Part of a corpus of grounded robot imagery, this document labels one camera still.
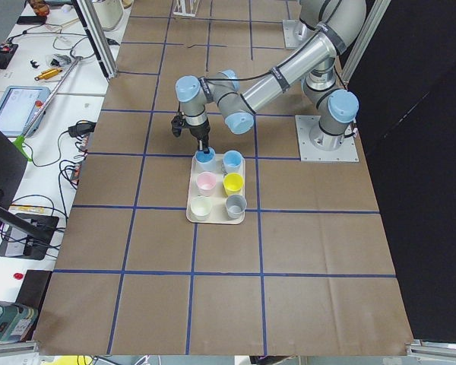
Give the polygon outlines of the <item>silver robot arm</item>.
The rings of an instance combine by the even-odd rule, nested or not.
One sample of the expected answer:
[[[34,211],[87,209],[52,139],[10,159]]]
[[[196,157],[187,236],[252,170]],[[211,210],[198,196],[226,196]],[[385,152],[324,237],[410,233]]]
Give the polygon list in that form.
[[[336,85],[334,63],[357,38],[366,19],[365,1],[302,1],[300,22],[312,35],[281,63],[261,75],[256,84],[241,92],[234,71],[214,76],[181,77],[176,82],[178,111],[171,122],[172,133],[190,131],[197,149],[209,148],[211,129],[205,107],[215,103],[230,131],[240,135],[254,125],[255,114],[301,82],[304,94],[321,116],[312,127],[311,143],[323,151],[334,151],[346,138],[345,131],[359,110],[356,96]]]

